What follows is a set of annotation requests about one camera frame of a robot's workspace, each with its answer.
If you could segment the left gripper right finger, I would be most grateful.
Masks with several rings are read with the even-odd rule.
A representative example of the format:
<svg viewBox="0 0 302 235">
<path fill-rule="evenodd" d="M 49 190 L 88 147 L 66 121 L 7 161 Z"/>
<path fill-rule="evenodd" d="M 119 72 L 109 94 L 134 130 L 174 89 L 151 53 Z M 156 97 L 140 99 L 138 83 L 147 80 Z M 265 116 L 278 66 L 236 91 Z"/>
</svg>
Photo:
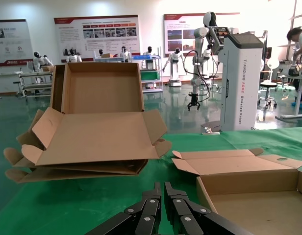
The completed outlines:
<svg viewBox="0 0 302 235">
<path fill-rule="evenodd" d="M 250 235 L 208 208 L 191 201 L 185 191 L 164 183 L 164 204 L 167 219 L 176 235 Z"/>
</svg>

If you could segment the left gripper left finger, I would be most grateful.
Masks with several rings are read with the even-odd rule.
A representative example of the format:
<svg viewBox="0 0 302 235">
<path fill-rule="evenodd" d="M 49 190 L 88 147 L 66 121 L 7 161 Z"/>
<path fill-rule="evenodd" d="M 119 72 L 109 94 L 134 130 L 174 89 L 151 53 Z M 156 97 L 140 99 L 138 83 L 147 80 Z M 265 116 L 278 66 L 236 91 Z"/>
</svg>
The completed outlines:
<svg viewBox="0 0 302 235">
<path fill-rule="evenodd" d="M 160 183 L 142 193 L 142 199 L 109 218 L 88 235 L 156 235 L 161 222 L 162 192 Z"/>
</svg>

